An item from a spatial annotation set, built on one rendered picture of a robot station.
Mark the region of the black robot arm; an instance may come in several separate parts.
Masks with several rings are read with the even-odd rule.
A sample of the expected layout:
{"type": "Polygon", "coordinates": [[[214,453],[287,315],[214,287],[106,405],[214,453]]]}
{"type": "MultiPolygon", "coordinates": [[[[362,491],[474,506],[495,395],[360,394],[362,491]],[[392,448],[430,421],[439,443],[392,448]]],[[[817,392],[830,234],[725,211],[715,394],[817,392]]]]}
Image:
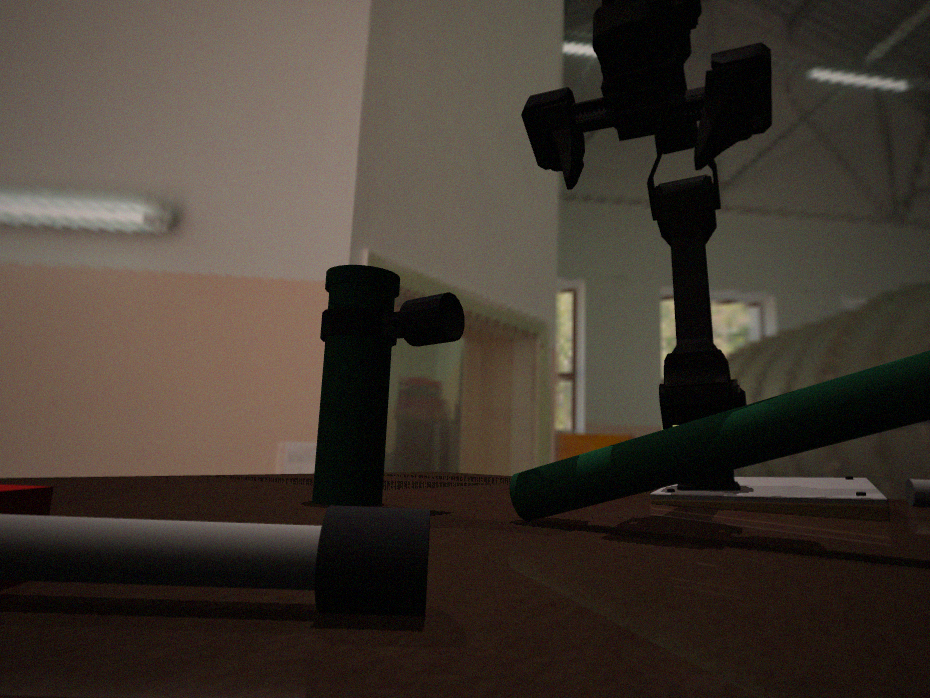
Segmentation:
{"type": "MultiPolygon", "coordinates": [[[[603,74],[603,97],[610,96],[608,77],[643,67],[670,63],[679,78],[678,46],[684,64],[692,54],[691,30],[697,29],[700,0],[602,0],[594,14],[593,49],[603,74]]],[[[671,246],[676,347],[664,360],[659,385],[663,430],[747,405],[746,392],[731,379],[728,360],[713,342],[706,243],[717,228],[721,209],[717,163],[706,175],[661,183],[654,174],[662,154],[695,147],[697,121],[677,131],[655,134],[657,158],[647,186],[653,220],[671,246]]],[[[682,491],[740,491],[734,470],[679,483],[682,491]]]]}

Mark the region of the white cylinder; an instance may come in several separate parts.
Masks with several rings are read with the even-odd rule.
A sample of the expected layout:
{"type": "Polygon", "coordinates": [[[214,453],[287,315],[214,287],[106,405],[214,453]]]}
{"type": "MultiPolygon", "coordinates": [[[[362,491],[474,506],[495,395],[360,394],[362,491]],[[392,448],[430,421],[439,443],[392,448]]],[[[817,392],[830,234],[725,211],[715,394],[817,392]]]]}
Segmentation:
{"type": "Polygon", "coordinates": [[[930,480],[907,480],[906,498],[910,506],[930,507],[930,480]]]}

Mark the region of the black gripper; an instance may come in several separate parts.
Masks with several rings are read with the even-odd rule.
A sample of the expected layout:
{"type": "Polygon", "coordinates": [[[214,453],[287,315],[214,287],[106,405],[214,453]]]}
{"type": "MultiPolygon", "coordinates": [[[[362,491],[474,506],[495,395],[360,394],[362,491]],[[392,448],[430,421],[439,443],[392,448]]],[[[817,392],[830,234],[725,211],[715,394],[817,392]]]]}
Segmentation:
{"type": "Polygon", "coordinates": [[[530,95],[522,119],[539,167],[562,171],[567,189],[584,167],[584,132],[614,127],[619,141],[677,131],[700,121],[695,169],[724,150],[772,125],[771,51],[762,42],[711,54],[712,69],[703,87],[681,91],[684,58],[673,47],[679,78],[669,65],[643,67],[606,78],[610,96],[575,103],[569,87],[530,95]]]}

